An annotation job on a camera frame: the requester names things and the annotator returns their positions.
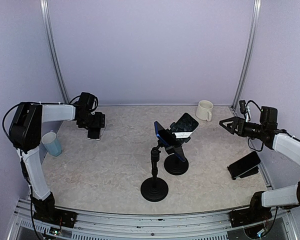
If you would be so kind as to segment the black phone with silver back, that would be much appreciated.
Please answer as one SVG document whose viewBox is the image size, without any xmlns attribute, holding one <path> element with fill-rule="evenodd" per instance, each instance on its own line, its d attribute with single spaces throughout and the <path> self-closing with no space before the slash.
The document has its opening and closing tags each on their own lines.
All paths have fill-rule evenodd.
<svg viewBox="0 0 300 240">
<path fill-rule="evenodd" d="M 189 133 L 194 132 L 198 126 L 199 122 L 186 112 L 177 122 L 170 125 L 170 131 L 172 133 Z"/>
</svg>

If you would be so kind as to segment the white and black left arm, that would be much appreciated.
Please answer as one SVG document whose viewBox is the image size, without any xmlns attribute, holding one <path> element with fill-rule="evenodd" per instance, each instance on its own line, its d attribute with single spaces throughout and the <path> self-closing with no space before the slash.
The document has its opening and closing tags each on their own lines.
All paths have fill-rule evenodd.
<svg viewBox="0 0 300 240">
<path fill-rule="evenodd" d="M 16 149 L 22 174 L 30 188 L 30 199 L 36 213 L 53 223 L 60 218 L 53 193 L 46 183 L 40 159 L 42 125 L 49 122 L 75 121 L 78 128 L 87 130 L 87 137 L 98 140 L 106 126 L 106 116 L 98 112 L 98 98 L 82 92 L 74 103 L 24 101 L 13 106 L 12 122 L 4 134 Z"/>
</svg>

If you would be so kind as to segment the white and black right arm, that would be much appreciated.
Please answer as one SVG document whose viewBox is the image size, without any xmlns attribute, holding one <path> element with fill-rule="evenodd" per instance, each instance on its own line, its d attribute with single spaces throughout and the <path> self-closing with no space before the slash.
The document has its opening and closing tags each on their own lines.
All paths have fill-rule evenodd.
<svg viewBox="0 0 300 240">
<path fill-rule="evenodd" d="M 250 222 L 258 221 L 272 207 L 300 206 L 300 140 L 287 130 L 278 128 L 276 108 L 262 106 L 259 111 L 259 123 L 233 116 L 220 120 L 219 125 L 232 135 L 257 139 L 267 147 L 267 151 L 261 154 L 261 159 L 271 181 L 278 177 L 279 171 L 284 167 L 291 167 L 297 172 L 292 175 L 291 180 L 283 180 L 281 185 L 275 184 L 271 190 L 253 195 L 245 212 Z"/>
</svg>

